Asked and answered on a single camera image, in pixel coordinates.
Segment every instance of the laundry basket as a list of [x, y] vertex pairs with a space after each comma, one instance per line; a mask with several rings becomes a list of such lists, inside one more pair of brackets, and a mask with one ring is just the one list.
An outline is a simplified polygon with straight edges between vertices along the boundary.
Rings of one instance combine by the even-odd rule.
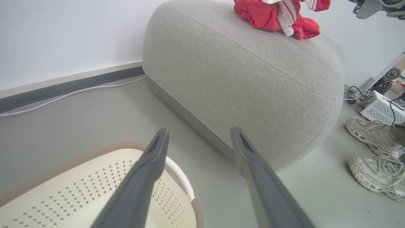
[[[146, 146], [110, 146], [61, 166], [0, 199], [2, 228], [91, 227]], [[187, 193], [164, 170], [155, 182], [147, 228], [201, 228], [202, 215], [189, 180], [166, 157]]]

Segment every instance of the basket rim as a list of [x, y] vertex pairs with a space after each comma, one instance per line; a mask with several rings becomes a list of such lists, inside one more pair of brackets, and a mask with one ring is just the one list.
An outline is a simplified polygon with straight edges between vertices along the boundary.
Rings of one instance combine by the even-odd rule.
[[[145, 151], [146, 147], [147, 147], [146, 145], [143, 145], [140, 143], [122, 142], [122, 143], [117, 143], [117, 144], [114, 144], [111, 146], [104, 147], [104, 148], [97, 150], [93, 153], [90, 153], [88, 155], [84, 155], [69, 163], [58, 166], [53, 170], [45, 172], [38, 178], [35, 178], [35, 179], [31, 180], [30, 182], [27, 182], [27, 183], [15, 188], [14, 190], [10, 191], [9, 193], [2, 195], [0, 197], [0, 208], [5, 206], [6, 204], [10, 203], [11, 201], [15, 200], [16, 198], [22, 196], [23, 194], [31, 191], [32, 189], [36, 188], [37, 186], [49, 181], [50, 179], [66, 172], [70, 169], [73, 169], [83, 163], [86, 163], [88, 161], [91, 161], [95, 158], [98, 158], [100, 156], [103, 156], [103, 155], [108, 154], [113, 151], [117, 151], [117, 150], [121, 150], [121, 149], [136, 149], [136, 150], [140, 150], [140, 151]], [[194, 214], [196, 216], [196, 227], [203, 228], [204, 227], [203, 214], [201, 213], [201, 208], [200, 208], [199, 203], [196, 198], [192, 199], [191, 205], [194, 209]]]

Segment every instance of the sneaker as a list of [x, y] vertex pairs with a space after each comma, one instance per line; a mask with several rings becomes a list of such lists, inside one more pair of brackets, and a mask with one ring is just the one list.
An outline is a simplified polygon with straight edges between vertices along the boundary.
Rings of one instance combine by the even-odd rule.
[[353, 157], [347, 161], [356, 180], [371, 192], [384, 192], [395, 200], [405, 199], [405, 169], [402, 162], [387, 157]]
[[351, 118], [346, 120], [346, 129], [357, 140], [367, 144], [377, 156], [388, 153], [398, 158], [402, 146], [391, 136], [387, 124]]
[[405, 202], [405, 179], [393, 186], [392, 191], [384, 192], [384, 194], [393, 200]]

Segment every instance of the pant leg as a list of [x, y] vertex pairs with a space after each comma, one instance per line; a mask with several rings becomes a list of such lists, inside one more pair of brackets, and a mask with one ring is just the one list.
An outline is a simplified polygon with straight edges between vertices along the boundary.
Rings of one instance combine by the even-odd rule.
[[390, 127], [390, 132], [405, 147], [405, 122]]

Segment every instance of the upholstered pouf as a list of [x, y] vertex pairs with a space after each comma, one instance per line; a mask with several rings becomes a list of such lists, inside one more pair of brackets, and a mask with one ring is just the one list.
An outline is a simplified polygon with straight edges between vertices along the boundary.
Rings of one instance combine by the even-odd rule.
[[343, 54], [324, 35], [254, 29], [233, 5], [173, 0], [146, 29], [143, 69], [158, 94], [233, 159], [240, 127], [275, 170], [327, 136], [343, 101]]

